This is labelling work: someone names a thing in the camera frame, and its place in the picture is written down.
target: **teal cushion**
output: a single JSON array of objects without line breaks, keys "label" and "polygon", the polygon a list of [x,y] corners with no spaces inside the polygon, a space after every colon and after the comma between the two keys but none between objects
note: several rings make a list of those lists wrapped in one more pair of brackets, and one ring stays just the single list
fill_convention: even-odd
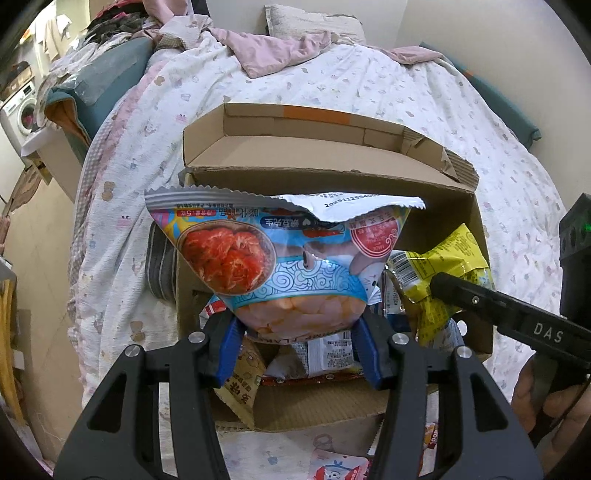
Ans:
[{"label": "teal cushion", "polygon": [[54,91],[70,95],[79,124],[92,140],[117,101],[144,75],[154,51],[149,38],[135,38],[103,53]]},{"label": "teal cushion", "polygon": [[542,138],[540,129],[525,116],[525,114],[506,98],[499,90],[493,87],[485,79],[472,74],[468,68],[457,60],[451,58],[439,48],[432,47],[425,42],[421,46],[429,50],[443,53],[454,67],[457,68],[472,84],[490,109],[495,112],[505,125],[515,134],[517,139],[529,150],[535,140]]}]

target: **blue gripper pad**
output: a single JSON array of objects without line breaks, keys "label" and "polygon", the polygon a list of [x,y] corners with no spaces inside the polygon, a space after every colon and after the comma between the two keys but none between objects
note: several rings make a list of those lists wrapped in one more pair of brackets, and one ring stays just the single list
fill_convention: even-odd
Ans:
[{"label": "blue gripper pad", "polygon": [[392,388],[397,367],[388,346],[388,339],[394,334],[391,325],[367,308],[353,325],[351,333],[366,380],[376,390]]},{"label": "blue gripper pad", "polygon": [[236,367],[246,327],[226,310],[209,317],[203,331],[209,335],[206,377],[213,388],[220,388]]}]

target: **barcode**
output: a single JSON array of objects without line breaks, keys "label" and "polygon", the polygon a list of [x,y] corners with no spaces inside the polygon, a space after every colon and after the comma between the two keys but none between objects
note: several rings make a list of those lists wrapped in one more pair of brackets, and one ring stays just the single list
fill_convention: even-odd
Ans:
[{"label": "barcode", "polygon": [[345,358],[329,358],[326,362],[325,370],[341,370],[353,364],[353,355]]},{"label": "barcode", "polygon": [[418,284],[418,275],[408,261],[406,252],[393,252],[392,255],[390,255],[388,264],[398,280],[398,283],[400,283],[402,290],[406,291],[410,287]]}]

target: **washing machine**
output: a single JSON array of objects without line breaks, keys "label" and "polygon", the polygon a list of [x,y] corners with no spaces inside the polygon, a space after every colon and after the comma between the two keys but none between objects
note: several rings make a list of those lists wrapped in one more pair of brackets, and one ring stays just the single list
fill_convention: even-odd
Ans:
[{"label": "washing machine", "polygon": [[35,84],[30,80],[0,109],[0,124],[19,156],[21,147],[31,134],[31,128],[35,123],[36,102]]}]

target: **cardboard flap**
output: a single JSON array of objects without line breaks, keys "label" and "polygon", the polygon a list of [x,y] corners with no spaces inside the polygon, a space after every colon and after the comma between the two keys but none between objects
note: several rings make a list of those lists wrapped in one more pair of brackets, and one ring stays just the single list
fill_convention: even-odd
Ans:
[{"label": "cardboard flap", "polygon": [[224,136],[224,110],[224,105],[220,105],[185,128],[183,158],[197,157]]},{"label": "cardboard flap", "polygon": [[[471,193],[471,190],[461,183],[406,155],[362,145],[309,138],[223,137],[199,155],[198,159],[189,163],[189,166],[224,168],[228,175],[230,175],[230,168],[259,171],[290,170],[291,174],[285,173],[291,182],[290,190],[296,187],[300,193],[307,192],[311,183],[316,182],[308,179],[305,173],[322,170],[338,173],[353,172],[360,178],[368,175],[382,179],[403,179],[414,183],[438,185],[462,194]],[[371,181],[365,181],[369,184],[368,188],[372,190]],[[380,184],[380,180],[376,179],[374,183]],[[323,188],[322,184],[316,182],[315,193],[326,192],[331,188],[333,189],[331,191],[338,191],[336,185],[331,186],[328,183],[324,185]]]},{"label": "cardboard flap", "polygon": [[[347,112],[295,105],[227,103],[220,108],[225,113],[222,119],[225,135],[314,138],[365,145],[400,152],[426,163],[472,192],[478,185],[478,174],[470,162],[400,124]],[[215,132],[210,144],[219,138],[219,132]]]},{"label": "cardboard flap", "polygon": [[409,128],[404,130],[400,152],[422,161],[468,187],[472,192],[478,186],[478,173],[470,162]]}]

